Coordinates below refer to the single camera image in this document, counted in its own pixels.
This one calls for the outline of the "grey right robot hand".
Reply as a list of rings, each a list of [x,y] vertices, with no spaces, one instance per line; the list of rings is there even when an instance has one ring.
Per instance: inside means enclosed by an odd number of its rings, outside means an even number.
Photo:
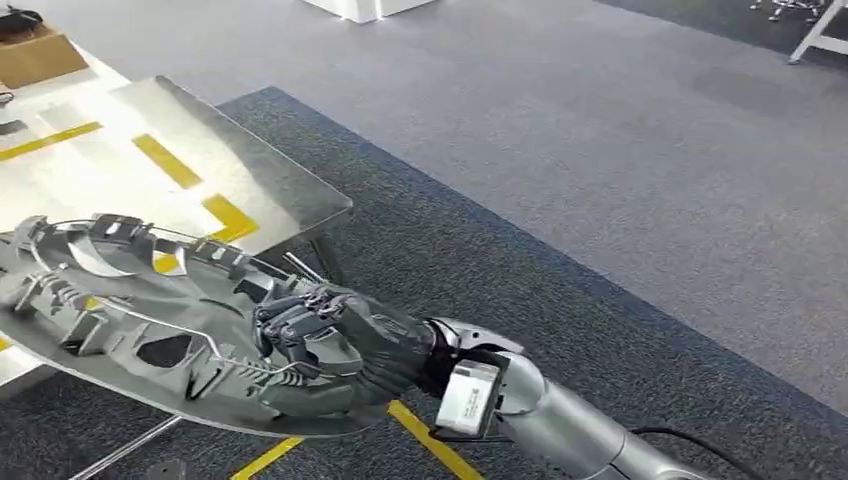
[[[327,327],[357,350],[360,369],[321,385],[293,387],[270,380],[260,393],[269,406],[285,415],[312,417],[386,404],[418,386],[433,350],[446,344],[432,322],[333,284],[254,308],[260,352],[276,348],[292,362],[304,362],[305,337]]]

